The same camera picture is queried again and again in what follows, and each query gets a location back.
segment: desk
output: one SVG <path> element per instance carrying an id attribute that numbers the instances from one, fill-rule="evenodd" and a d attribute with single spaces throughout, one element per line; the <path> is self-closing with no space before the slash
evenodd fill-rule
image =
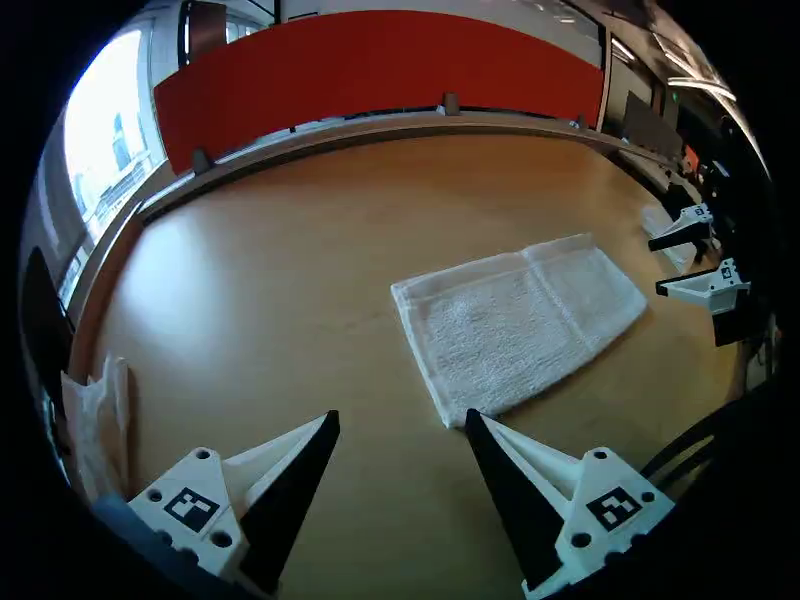
<path id="1" fill-rule="evenodd" d="M 126 357 L 137 489 L 198 445 L 223 456 L 330 408 L 342 434 L 289 557 L 283 598 L 519 600 L 522 574 L 467 440 L 445 429 L 393 282 L 591 231 L 650 303 L 596 361 L 503 417 L 580 456 L 641 467 L 723 401 L 735 351 L 666 276 L 652 198 L 595 151 L 520 136 L 359 146 L 275 167 L 148 226 L 94 358 Z"/>

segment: white towel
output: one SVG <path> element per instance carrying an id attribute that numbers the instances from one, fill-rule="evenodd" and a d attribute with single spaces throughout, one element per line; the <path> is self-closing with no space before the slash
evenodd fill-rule
<path id="1" fill-rule="evenodd" d="M 647 301 L 589 234 L 392 285 L 447 427 L 496 415 L 592 360 Z"/>

